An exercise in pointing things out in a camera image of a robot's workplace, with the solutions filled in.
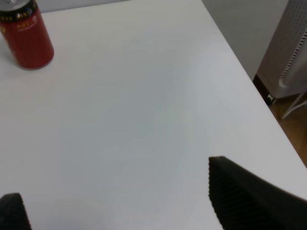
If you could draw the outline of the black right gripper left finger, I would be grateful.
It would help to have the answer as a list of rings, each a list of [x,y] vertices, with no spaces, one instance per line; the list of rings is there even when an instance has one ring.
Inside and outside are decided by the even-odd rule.
[[[19,193],[0,198],[0,230],[31,230],[31,224]]]

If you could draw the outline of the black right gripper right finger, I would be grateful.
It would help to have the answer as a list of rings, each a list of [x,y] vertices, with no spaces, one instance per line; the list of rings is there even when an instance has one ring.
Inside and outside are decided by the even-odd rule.
[[[209,199],[225,230],[305,230],[307,202],[224,156],[209,157]]]

